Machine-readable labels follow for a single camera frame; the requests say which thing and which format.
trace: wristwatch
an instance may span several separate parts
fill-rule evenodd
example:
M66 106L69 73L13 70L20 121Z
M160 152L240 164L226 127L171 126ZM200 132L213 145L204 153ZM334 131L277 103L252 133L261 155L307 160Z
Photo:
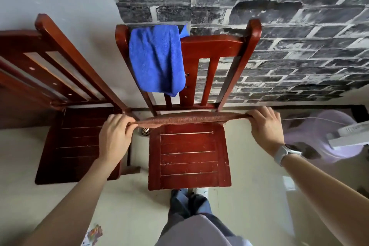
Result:
M279 164L280 166L281 165L281 162L282 162L282 159L288 155L288 154L294 154L294 155L301 155L302 152L301 151L298 151L296 150L297 147L293 146L293 145L282 145L279 147L278 151L276 152L276 154L274 155L274 161Z

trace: white shoe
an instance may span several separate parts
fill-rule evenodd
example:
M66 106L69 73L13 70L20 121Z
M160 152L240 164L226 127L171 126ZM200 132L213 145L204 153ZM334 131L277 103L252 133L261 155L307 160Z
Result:
M194 188L193 193L194 194L200 194L200 195L203 195L204 197L208 198L209 188Z

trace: hand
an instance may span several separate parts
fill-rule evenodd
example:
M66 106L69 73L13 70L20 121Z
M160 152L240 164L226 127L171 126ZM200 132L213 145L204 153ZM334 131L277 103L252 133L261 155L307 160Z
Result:
M130 125L135 119L122 114L110 115L99 134L99 159L116 166L126 154L132 141L133 130L138 125Z
M271 107L259 107L247 112L252 118L251 134L261 148L274 157L281 145L284 145L284 136L280 114Z

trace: tile floor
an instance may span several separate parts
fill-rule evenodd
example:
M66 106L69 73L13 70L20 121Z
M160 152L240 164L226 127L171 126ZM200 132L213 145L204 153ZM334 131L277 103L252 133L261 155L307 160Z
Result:
M0 245L30 232L74 184L34 184L47 127L0 131ZM294 190L288 175L255 143L247 120L225 124L232 187L211 188L211 207L235 234L256 245L339 245ZM92 223L99 245L154 245L166 223L169 191L147 190L148 138L134 135L132 161L141 174L109 181ZM365 153L325 167L353 188L369 190ZM284 183L289 183L286 191Z

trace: person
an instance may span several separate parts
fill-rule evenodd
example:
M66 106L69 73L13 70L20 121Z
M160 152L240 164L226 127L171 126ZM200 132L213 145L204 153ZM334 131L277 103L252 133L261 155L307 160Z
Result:
M271 157L284 145L279 113L270 107L248 112L255 141ZM86 175L36 227L23 246L80 246L108 176L125 155L137 125L110 115L99 135L99 158ZM299 155L280 161L329 230L343 245L369 245L369 199L319 170ZM172 191L168 223L156 243L168 245L251 245L211 214L206 193Z

